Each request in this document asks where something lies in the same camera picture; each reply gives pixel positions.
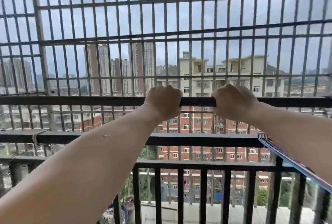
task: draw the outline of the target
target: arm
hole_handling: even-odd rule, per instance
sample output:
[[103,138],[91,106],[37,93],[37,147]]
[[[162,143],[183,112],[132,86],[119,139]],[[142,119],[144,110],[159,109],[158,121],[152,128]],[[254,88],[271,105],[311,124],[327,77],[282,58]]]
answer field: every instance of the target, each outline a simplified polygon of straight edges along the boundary
[[293,157],[332,184],[326,169],[332,148],[332,120],[260,103],[243,86],[226,84],[215,90],[215,113],[258,127]]
[[2,223],[96,223],[152,131],[181,112],[181,96],[171,86],[152,88],[137,110],[48,158],[0,199]]

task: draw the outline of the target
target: hand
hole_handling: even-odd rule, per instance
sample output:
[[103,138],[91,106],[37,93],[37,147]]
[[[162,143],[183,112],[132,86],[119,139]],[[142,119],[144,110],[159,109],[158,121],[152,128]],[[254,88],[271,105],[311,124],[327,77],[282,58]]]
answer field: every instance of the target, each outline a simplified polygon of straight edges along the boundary
[[217,107],[214,113],[233,121],[246,122],[254,105],[259,104],[257,98],[244,86],[233,86],[227,83],[212,92]]
[[180,101],[182,91],[171,85],[152,88],[146,96],[144,105],[158,112],[160,121],[176,117],[181,113]]

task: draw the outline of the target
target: black railing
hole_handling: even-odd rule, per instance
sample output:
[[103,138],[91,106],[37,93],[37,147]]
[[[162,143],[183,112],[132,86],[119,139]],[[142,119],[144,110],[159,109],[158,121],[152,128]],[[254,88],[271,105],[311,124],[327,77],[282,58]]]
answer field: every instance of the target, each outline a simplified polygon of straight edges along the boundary
[[[4,130],[0,131],[1,142],[8,143],[30,143],[30,144],[67,144],[79,137],[79,132],[41,132],[38,130]],[[255,135],[239,134],[151,134],[147,145],[176,145],[176,146],[211,146],[211,147],[258,147],[263,145]],[[15,186],[21,179],[20,165],[27,165],[31,172],[46,157],[28,157],[28,156],[0,156],[2,163],[9,165],[12,185]],[[223,172],[223,201],[221,223],[228,223],[230,192],[231,192],[231,172],[246,172],[246,189],[244,196],[244,217],[243,223],[251,223],[254,206],[256,172],[271,172],[269,181],[269,198],[267,205],[266,223],[276,222],[276,212],[278,208],[278,198],[281,184],[281,173],[296,173],[292,204],[290,207],[290,223],[299,223],[301,208],[305,193],[304,175],[299,174],[296,169],[284,166],[281,158],[276,157],[274,162],[223,162],[223,161],[192,161],[192,160],[137,160],[132,170],[135,222],[141,223],[140,213],[140,193],[139,193],[139,168],[153,168],[155,176],[155,200],[156,200],[156,223],[161,223],[161,169],[176,169],[178,181],[183,181],[184,169],[195,169],[201,171],[200,187],[200,223],[205,223],[206,218],[206,191],[208,170],[222,170]],[[178,183],[178,223],[183,223],[183,204],[184,204],[183,183]],[[315,223],[325,219],[329,206],[329,193],[320,189],[318,193],[317,205],[315,210]],[[114,200],[114,205],[118,206],[118,197]],[[115,223],[119,224],[119,211],[115,209]]]

